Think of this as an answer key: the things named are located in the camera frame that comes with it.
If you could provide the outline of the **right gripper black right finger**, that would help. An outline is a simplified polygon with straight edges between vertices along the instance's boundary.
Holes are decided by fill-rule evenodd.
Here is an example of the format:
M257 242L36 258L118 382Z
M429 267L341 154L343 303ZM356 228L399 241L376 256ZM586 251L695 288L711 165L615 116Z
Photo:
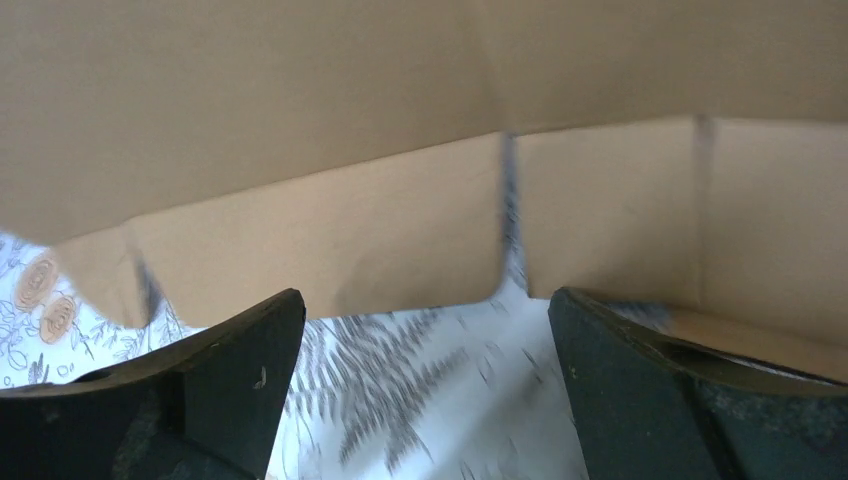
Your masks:
M562 288L548 307L592 479L843 479L841 349Z

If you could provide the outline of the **cardboard box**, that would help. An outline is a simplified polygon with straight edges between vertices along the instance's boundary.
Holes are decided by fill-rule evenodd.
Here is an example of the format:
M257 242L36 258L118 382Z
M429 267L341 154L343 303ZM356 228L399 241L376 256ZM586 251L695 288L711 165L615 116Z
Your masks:
M843 1L5 1L1 226L99 313L528 292L847 378Z

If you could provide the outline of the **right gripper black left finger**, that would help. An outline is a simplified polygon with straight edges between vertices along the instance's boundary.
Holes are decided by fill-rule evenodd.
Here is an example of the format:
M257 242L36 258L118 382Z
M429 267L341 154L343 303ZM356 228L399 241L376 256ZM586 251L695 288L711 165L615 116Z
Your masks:
M5 479L261 479L306 308L284 290L66 384L1 394Z

